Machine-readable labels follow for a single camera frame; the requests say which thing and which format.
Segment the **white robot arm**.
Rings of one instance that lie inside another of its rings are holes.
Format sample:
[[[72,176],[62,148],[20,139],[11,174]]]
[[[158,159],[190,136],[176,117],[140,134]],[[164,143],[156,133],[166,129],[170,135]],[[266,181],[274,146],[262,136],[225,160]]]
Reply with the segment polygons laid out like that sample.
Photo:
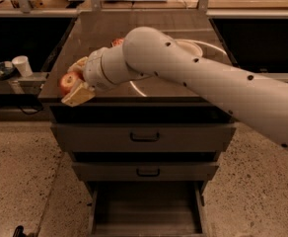
[[[122,44],[92,52],[62,103],[75,107],[100,91],[156,76],[181,84],[288,150],[288,83],[193,55],[162,32],[140,27]]]

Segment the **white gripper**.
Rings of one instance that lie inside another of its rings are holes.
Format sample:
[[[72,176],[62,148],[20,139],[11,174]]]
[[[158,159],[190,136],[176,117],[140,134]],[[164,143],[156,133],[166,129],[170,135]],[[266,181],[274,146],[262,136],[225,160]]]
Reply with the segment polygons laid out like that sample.
[[[68,72],[83,72],[85,81],[78,80],[70,92],[65,95],[61,102],[69,107],[82,105],[96,96],[96,92],[108,91],[116,87],[104,71],[105,59],[112,58],[116,53],[116,47],[102,47],[93,51],[89,57],[85,56],[74,62]]]

